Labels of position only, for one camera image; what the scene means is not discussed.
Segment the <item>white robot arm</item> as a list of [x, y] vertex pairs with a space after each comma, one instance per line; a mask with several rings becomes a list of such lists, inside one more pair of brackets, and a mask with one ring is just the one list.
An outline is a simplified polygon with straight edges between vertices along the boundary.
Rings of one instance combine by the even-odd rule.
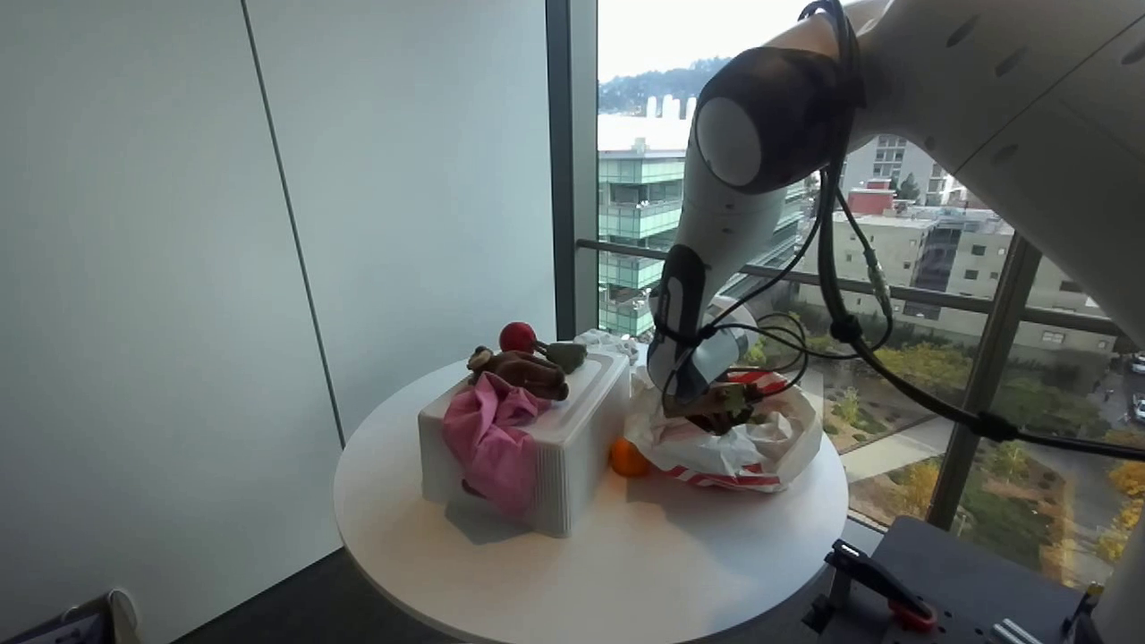
[[710, 390], [710, 301], [779, 193], [876, 136], [925, 147], [1145, 341], [1145, 0], [826, 0], [698, 95], [649, 349], [670, 406]]

